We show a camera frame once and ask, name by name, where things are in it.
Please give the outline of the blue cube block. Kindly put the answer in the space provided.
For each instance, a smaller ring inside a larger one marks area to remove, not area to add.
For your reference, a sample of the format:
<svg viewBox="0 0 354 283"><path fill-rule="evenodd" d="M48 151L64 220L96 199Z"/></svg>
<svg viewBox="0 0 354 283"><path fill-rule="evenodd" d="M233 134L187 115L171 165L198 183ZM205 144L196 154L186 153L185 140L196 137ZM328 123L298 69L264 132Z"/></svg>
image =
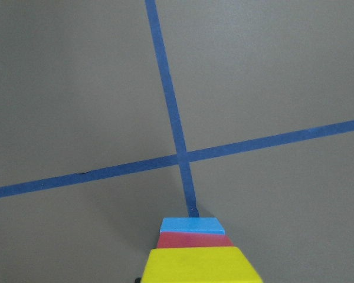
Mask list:
<svg viewBox="0 0 354 283"><path fill-rule="evenodd" d="M164 218L160 226L162 232L225 235L225 229L217 218Z"/></svg>

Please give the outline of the red cube block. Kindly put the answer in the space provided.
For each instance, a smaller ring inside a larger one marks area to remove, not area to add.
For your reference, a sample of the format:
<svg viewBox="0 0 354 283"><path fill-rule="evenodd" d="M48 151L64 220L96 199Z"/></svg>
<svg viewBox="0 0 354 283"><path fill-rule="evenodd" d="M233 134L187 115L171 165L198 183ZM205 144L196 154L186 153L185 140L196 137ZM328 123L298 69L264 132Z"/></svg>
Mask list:
<svg viewBox="0 0 354 283"><path fill-rule="evenodd" d="M234 246L226 235L190 232L162 232L157 248L200 248Z"/></svg>

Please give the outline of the yellow cube block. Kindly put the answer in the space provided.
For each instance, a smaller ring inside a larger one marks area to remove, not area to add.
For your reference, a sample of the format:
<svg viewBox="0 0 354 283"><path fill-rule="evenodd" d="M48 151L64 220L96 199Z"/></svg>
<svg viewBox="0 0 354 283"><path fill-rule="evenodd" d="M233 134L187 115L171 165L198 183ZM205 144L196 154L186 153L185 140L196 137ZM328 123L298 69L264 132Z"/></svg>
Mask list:
<svg viewBox="0 0 354 283"><path fill-rule="evenodd" d="M235 246L156 248L151 250L142 282L262 282Z"/></svg>

